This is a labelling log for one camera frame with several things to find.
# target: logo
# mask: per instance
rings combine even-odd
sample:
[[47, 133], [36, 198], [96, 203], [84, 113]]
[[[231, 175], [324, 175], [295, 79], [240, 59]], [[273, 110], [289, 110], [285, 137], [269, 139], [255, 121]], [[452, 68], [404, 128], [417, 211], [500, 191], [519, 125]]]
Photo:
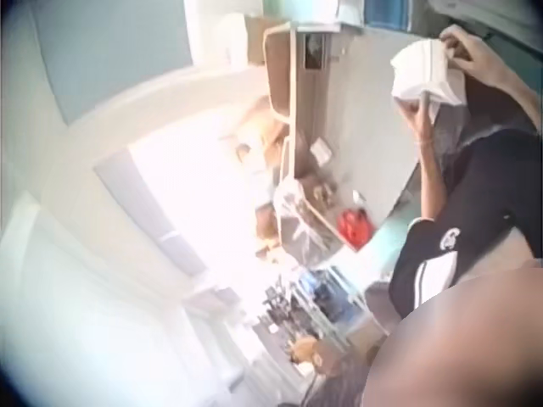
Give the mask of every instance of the logo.
[[460, 235], [460, 229], [453, 227], [449, 229], [447, 233], [441, 239], [439, 248], [441, 250], [452, 250], [456, 246], [456, 238]]

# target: sleeve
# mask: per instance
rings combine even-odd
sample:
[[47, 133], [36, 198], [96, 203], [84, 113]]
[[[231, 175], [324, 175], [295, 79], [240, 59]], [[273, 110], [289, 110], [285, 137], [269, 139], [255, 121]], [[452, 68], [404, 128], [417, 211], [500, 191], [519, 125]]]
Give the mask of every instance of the sleeve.
[[400, 251], [389, 285], [390, 301], [402, 319], [414, 309], [414, 284], [418, 267], [434, 257], [431, 244], [434, 234], [435, 224], [429, 219], [414, 220], [407, 232], [406, 242]]

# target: stack of paper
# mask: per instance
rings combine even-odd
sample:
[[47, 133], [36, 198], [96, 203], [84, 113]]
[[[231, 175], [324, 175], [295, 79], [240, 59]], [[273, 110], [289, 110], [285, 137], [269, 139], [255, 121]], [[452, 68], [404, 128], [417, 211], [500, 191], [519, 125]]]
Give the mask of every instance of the stack of paper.
[[402, 49], [390, 61], [395, 69], [392, 96], [412, 101], [428, 92], [433, 122], [440, 104], [467, 104], [464, 74], [449, 68], [446, 53], [442, 41], [421, 40]]

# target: red bag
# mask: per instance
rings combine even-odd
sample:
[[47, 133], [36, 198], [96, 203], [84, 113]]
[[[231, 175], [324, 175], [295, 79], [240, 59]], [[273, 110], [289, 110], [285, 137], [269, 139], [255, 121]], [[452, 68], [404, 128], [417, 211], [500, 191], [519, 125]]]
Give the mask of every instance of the red bag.
[[373, 226], [362, 209], [347, 209], [338, 218], [338, 231], [356, 249], [369, 242]]

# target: hand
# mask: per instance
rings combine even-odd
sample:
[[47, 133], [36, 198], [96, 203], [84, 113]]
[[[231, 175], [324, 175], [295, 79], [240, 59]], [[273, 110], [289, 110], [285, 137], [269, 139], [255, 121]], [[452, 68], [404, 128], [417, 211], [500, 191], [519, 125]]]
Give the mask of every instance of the hand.
[[513, 71], [484, 41], [458, 25], [451, 25], [439, 36], [448, 49], [452, 65], [487, 86], [502, 89], [514, 78]]
[[420, 145], [431, 143], [434, 129], [428, 113], [430, 105], [428, 93], [424, 92], [418, 102], [407, 102], [398, 98], [395, 98], [395, 101], [407, 124], [415, 133], [417, 143]]

